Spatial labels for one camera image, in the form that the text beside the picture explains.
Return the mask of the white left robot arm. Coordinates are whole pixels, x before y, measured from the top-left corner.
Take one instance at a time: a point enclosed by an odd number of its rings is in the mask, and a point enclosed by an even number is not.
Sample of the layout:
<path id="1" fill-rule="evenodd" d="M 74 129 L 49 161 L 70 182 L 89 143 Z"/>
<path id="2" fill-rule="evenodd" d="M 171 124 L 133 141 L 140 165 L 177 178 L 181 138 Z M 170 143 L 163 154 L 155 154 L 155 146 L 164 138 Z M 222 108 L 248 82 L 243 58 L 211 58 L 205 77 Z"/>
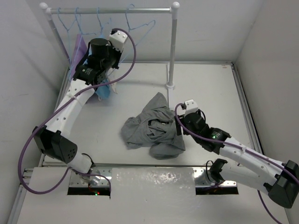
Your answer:
<path id="1" fill-rule="evenodd" d="M 87 100 L 97 90 L 97 85 L 106 79 L 111 68 L 117 68 L 125 40 L 112 37 L 92 39 L 86 54 L 77 64 L 69 89 L 51 118 L 34 136 L 41 152 L 65 163 L 68 167 L 86 174 L 92 162 L 83 156 L 75 143 L 68 138 L 72 126 Z"/>

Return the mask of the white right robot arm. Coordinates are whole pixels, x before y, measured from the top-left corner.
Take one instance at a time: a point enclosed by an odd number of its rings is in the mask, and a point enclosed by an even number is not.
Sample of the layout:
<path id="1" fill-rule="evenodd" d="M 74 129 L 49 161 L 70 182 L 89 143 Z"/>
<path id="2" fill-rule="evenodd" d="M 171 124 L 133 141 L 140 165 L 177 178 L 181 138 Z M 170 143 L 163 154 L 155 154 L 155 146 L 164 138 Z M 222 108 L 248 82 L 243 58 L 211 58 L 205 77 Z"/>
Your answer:
<path id="1" fill-rule="evenodd" d="M 292 208 L 299 194 L 299 166 L 278 161 L 238 142 L 229 133 L 210 127 L 201 111 L 175 116 L 180 133 L 190 135 L 208 152 L 220 156 L 208 173 L 213 181 L 236 181 L 266 194 L 283 208 Z"/>

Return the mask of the grey t shirt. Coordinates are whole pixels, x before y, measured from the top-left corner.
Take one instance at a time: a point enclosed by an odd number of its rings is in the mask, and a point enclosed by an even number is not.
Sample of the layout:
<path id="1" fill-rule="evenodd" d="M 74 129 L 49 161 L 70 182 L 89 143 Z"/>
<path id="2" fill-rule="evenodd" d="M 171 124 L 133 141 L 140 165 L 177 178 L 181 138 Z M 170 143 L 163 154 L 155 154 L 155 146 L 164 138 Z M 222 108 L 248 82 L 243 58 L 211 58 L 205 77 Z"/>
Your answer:
<path id="1" fill-rule="evenodd" d="M 178 157 L 185 152 L 183 137 L 177 134 L 174 112 L 162 93 L 157 93 L 136 117 L 130 117 L 121 128 L 128 149 L 149 147 L 157 160 Z"/>

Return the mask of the blue wire hanger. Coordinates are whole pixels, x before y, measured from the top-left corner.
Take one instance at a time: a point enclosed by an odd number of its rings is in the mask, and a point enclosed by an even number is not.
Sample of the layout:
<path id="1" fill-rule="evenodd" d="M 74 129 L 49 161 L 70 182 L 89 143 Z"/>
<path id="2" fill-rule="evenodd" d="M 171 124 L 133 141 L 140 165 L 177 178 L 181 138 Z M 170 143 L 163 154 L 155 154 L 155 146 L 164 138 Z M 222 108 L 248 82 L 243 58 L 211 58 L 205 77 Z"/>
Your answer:
<path id="1" fill-rule="evenodd" d="M 156 20 L 145 13 L 130 14 L 130 9 L 137 9 L 134 3 L 128 3 L 125 9 L 124 15 L 121 16 L 122 21 L 120 24 L 133 38 L 136 48 L 136 61 L 148 61 L 146 58 L 148 50 L 145 48 L 149 46 L 149 36 L 153 33 L 153 29 L 155 29 Z"/>

